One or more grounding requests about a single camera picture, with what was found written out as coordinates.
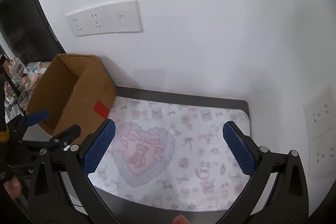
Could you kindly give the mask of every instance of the blue object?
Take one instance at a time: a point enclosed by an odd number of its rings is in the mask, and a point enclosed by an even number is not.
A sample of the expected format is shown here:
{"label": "blue object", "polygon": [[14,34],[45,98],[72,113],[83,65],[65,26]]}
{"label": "blue object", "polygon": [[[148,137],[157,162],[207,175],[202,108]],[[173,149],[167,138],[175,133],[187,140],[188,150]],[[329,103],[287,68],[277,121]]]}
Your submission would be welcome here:
{"label": "blue object", "polygon": [[223,126],[223,138],[245,175],[252,176],[255,172],[255,160],[233,127],[226,122]]}
{"label": "blue object", "polygon": [[86,176],[96,171],[115,134],[116,124],[111,120],[101,131],[84,156],[83,172]]}
{"label": "blue object", "polygon": [[26,125],[31,127],[31,126],[37,124],[38,122],[41,122],[41,121],[46,120],[48,118],[49,118],[49,112],[45,109],[45,110],[42,110],[40,112],[36,112],[34,114],[31,114],[31,115],[27,116]]}

